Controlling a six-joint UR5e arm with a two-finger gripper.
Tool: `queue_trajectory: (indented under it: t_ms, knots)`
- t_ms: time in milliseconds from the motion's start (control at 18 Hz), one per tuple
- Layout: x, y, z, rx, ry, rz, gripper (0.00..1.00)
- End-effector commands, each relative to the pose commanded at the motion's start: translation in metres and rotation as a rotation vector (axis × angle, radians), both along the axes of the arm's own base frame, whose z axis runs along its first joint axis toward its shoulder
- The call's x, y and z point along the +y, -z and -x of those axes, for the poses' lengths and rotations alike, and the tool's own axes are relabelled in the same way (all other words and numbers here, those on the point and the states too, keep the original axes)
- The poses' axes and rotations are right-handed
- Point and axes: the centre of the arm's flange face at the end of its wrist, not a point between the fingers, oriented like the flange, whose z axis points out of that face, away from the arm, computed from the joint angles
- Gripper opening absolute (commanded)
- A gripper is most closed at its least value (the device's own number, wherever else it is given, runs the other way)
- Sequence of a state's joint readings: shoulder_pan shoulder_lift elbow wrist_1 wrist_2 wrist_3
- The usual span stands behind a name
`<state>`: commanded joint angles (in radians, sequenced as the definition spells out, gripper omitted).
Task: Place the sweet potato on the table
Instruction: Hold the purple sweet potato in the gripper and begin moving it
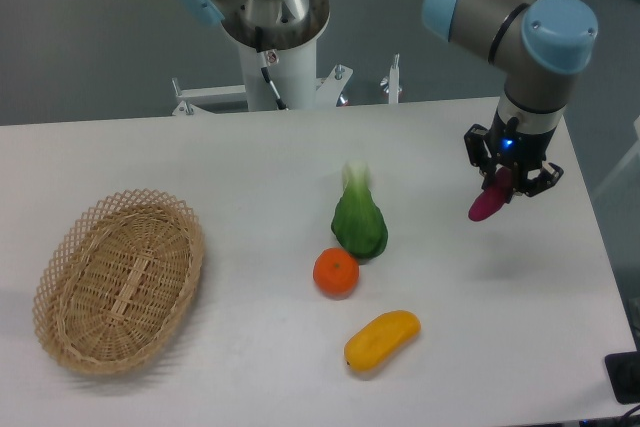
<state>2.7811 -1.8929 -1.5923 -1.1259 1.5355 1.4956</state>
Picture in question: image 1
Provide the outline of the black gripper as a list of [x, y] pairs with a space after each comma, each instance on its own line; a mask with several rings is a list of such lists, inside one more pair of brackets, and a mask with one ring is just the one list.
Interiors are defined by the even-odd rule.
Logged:
[[535, 177], [529, 177], [532, 171], [519, 174], [519, 194], [534, 197], [553, 188], [564, 175], [559, 165], [545, 161], [554, 133], [555, 128], [543, 134], [507, 131], [507, 123], [498, 113], [490, 128], [473, 124], [464, 135], [464, 143], [470, 164], [483, 177], [481, 188], [487, 190], [495, 184], [498, 163], [508, 168], [517, 163], [522, 170], [538, 169]]

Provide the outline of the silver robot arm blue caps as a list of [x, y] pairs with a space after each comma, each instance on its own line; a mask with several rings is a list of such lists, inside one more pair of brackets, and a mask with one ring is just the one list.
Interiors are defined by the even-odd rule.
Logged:
[[[202, 24], [221, 26], [241, 57], [253, 111], [334, 106], [336, 77], [316, 77], [316, 42], [328, 0], [179, 0]], [[562, 169], [547, 159], [550, 140], [588, 65], [598, 34], [579, 0], [423, 0], [422, 22], [506, 74], [492, 124], [465, 134], [470, 163], [486, 185], [505, 168], [515, 195], [554, 187]]]

